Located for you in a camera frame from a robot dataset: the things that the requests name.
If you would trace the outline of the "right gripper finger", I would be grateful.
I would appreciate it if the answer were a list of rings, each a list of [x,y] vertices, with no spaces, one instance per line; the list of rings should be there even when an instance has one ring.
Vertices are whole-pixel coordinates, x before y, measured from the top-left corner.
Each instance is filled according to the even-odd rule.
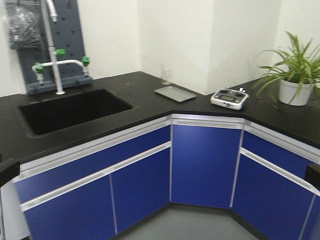
[[[306,181],[313,185],[316,189],[320,189],[320,165],[310,163],[306,167]]]

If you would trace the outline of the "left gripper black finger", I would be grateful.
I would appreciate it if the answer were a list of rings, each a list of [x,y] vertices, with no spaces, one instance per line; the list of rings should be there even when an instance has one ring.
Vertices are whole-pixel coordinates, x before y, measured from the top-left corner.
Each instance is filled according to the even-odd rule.
[[[0,187],[20,175],[20,161],[14,158],[0,163]]]

